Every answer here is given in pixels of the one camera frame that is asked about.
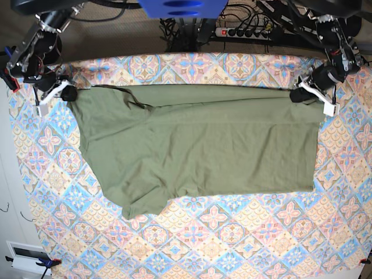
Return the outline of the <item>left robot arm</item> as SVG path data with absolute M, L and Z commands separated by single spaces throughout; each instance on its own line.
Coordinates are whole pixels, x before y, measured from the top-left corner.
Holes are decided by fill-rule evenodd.
M 363 16 L 371 18 L 371 13 L 364 12 L 362 1 L 288 1 L 289 18 L 294 30 L 307 42 L 324 49 L 328 61 L 312 69 L 307 76 L 299 77 L 296 88 L 291 90 L 293 103 L 301 103 L 315 99 L 317 95 L 310 92 L 316 90 L 322 96 L 339 83 L 343 83 L 348 75 L 356 74 L 366 60 L 360 54 L 354 41 L 355 31 L 359 23 L 348 22 L 351 17 L 361 20 Z M 299 26 L 298 19 L 308 17 L 315 22 L 314 39 Z

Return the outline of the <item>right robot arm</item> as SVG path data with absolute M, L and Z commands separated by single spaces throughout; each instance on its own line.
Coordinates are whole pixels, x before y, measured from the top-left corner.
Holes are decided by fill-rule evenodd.
M 1 67 L 1 79 L 16 92 L 20 89 L 17 82 L 22 78 L 43 92 L 42 100 L 55 95 L 64 101 L 73 102 L 77 89 L 68 76 L 50 69 L 61 58 L 62 42 L 59 34 L 69 25 L 73 15 L 78 14 L 83 1 L 11 1 L 10 7 L 20 15 L 34 15 L 37 21 L 31 26 L 18 46 L 6 47 L 3 54 L 9 60 Z

